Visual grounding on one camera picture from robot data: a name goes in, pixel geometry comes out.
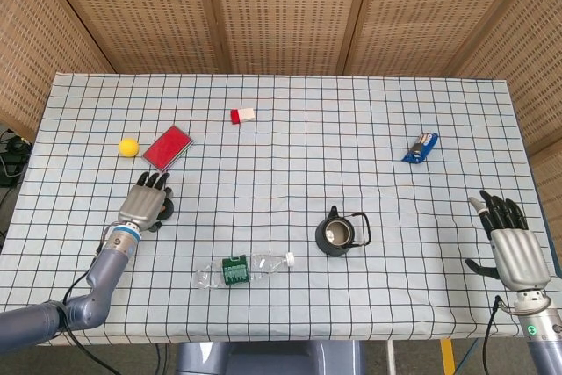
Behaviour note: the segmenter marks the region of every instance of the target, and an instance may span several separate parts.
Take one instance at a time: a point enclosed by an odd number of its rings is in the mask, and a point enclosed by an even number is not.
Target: floor
[[[10,225],[11,215],[18,198],[18,189],[0,188],[0,245],[2,234]],[[453,341],[456,364],[470,347],[472,340]],[[442,355],[438,341],[395,342],[396,365],[399,374],[433,375],[443,373]],[[124,375],[155,373],[157,355],[154,345],[90,346],[88,349]],[[177,347],[169,348],[166,373],[174,373]],[[367,373],[386,373],[384,342],[365,342],[364,354]],[[461,372],[464,375],[480,375],[482,370],[481,345],[474,351]],[[488,344],[488,368],[491,374],[512,375],[536,373],[525,341],[521,338],[492,338]],[[0,358],[0,373],[25,375],[93,375],[105,373],[103,368],[91,362],[75,347],[33,347]]]

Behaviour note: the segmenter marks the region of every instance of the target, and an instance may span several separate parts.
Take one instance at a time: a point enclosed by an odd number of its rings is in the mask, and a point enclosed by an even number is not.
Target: robotic hand
[[[495,310],[498,307],[519,318],[539,374],[560,374],[562,320],[544,291],[551,276],[540,244],[515,202],[511,199],[504,201],[486,191],[480,191],[480,195],[486,205],[476,198],[469,198],[469,201],[486,230],[496,267],[481,267],[472,259],[465,262],[476,274],[499,279],[510,291],[517,293],[513,310],[499,297],[496,297]]]
[[[119,220],[104,230],[87,273],[68,289],[62,302],[50,300],[0,314],[0,355],[43,343],[62,330],[89,329],[105,322],[113,291],[141,240],[141,232],[156,231],[174,211],[172,191],[163,189],[169,174],[158,177],[148,172],[140,176],[119,210]],[[114,229],[104,245],[110,227]],[[90,293],[69,299],[72,288],[84,277]]]

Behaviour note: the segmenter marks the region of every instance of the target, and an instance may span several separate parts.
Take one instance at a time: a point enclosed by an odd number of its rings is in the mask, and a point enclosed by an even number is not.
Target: table
[[[256,120],[232,125],[243,107]],[[172,124],[195,140],[169,171],[177,212],[143,235],[85,342],[483,336],[494,295],[514,297],[463,263],[493,264],[467,202],[482,187],[522,204],[554,274],[503,81],[59,74],[0,256],[0,310],[62,298],[149,168],[119,140],[142,152]],[[422,132],[441,136],[429,159],[401,162]],[[331,205],[365,211],[372,244],[323,255],[314,230]],[[289,250],[295,267],[269,280],[191,289],[214,257]],[[548,290],[562,304],[558,279]],[[504,313],[495,331],[521,334]]]

